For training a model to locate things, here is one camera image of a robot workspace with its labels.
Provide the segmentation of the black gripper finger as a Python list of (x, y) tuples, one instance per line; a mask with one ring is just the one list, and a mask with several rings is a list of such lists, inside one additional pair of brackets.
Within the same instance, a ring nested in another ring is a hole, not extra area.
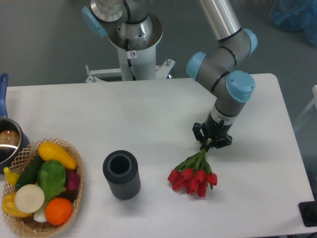
[(228, 134), (225, 136), (220, 136), (220, 137), (215, 136), (211, 138), (207, 146), (207, 151), (210, 150), (211, 148), (220, 149), (220, 148), (231, 145), (231, 143), (232, 143), (232, 136)]
[(208, 133), (208, 131), (206, 129), (205, 124), (204, 123), (200, 124), (200, 123), (197, 123), (197, 122), (194, 123), (192, 131), (194, 133), (194, 136), (195, 136), (196, 140), (198, 142), (200, 142), (200, 144), (201, 144), (200, 149), (203, 149), (203, 148), (207, 149), (208, 144), (209, 144), (208, 143), (209, 133)]

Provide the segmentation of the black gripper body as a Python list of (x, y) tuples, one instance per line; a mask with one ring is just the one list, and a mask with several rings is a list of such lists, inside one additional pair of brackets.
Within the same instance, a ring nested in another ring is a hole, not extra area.
[(225, 120), (221, 119), (220, 122), (216, 122), (211, 115), (208, 116), (204, 122), (206, 129), (209, 133), (209, 139), (217, 136), (225, 136), (228, 134), (231, 125), (225, 125)]

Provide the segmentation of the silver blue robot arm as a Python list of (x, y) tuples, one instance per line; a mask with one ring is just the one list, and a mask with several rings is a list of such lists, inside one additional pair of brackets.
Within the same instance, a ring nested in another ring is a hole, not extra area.
[[(208, 150), (232, 143), (228, 131), (255, 89), (253, 77), (236, 70), (236, 65), (258, 41), (251, 30), (241, 27), (229, 1), (202, 0), (200, 5), (219, 47), (212, 55), (195, 53), (186, 72), (216, 98), (206, 121), (193, 125), (196, 140)], [(82, 8), (82, 16), (95, 34), (108, 37), (117, 48), (124, 81), (157, 78), (156, 46), (162, 26), (144, 0), (92, 0)]]

